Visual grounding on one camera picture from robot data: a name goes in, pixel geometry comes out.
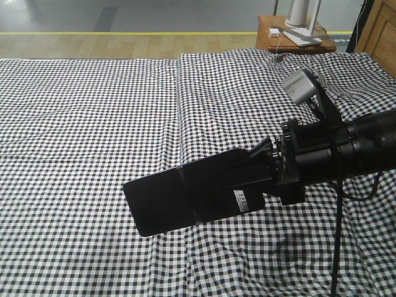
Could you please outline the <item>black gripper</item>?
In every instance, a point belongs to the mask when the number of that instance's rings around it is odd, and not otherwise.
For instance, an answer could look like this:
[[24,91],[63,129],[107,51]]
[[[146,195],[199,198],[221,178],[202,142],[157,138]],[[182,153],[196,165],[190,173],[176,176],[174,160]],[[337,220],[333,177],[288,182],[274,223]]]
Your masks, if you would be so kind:
[[271,175],[239,180],[230,188],[242,190],[247,198],[270,195],[280,197],[282,205],[305,201],[305,186],[333,181],[337,178],[337,162],[333,153],[342,161],[341,147],[348,145],[346,126],[329,127],[315,122],[307,125],[297,120],[282,124],[282,135],[272,141],[266,137],[250,149],[249,166],[275,165],[277,178]]

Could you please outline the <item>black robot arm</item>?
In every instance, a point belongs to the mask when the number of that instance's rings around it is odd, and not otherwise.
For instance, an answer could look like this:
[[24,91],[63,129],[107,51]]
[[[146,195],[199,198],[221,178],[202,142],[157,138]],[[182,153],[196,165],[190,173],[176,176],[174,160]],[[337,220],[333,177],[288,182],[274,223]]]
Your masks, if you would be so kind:
[[283,123],[282,132],[233,166],[232,189],[247,199],[266,193],[291,205],[305,201],[308,185],[395,168],[395,110],[345,122],[302,125],[293,119]]

